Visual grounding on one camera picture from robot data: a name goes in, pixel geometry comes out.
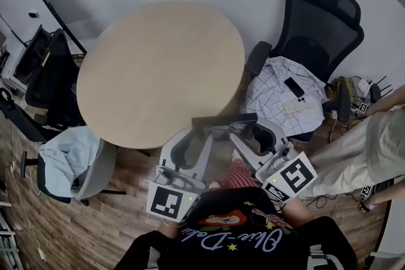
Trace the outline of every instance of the beige pants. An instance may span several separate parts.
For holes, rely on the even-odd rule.
[[[370,118],[362,121],[309,158],[319,167],[316,170],[318,178],[300,193],[301,198],[346,193],[376,184],[368,172],[365,153],[369,121]]]

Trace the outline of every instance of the bracelet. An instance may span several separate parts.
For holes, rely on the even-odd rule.
[[[163,221],[163,224],[165,224],[166,226],[171,227],[171,228],[181,228],[181,227],[183,227],[183,226],[185,225],[185,223],[183,223],[183,224],[180,225],[180,226],[169,225],[168,223],[166,223],[166,221],[165,221],[164,218],[162,218],[162,221]]]

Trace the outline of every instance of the smartphone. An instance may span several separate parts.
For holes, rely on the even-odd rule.
[[[292,91],[292,93],[296,95],[297,98],[300,98],[304,95],[303,89],[298,86],[298,83],[296,83],[293,78],[290,77],[286,79],[284,83]]]

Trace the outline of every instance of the black t-shirt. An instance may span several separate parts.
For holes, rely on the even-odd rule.
[[[248,187],[205,193],[178,238],[142,235],[116,269],[148,267],[349,270],[357,269],[357,258],[331,218],[293,229],[262,189]]]

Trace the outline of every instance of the round wooden table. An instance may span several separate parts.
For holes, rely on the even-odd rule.
[[[133,149],[165,144],[191,118],[229,103],[245,63],[230,20],[190,1],[161,1],[115,23],[86,55],[80,112],[102,139]]]

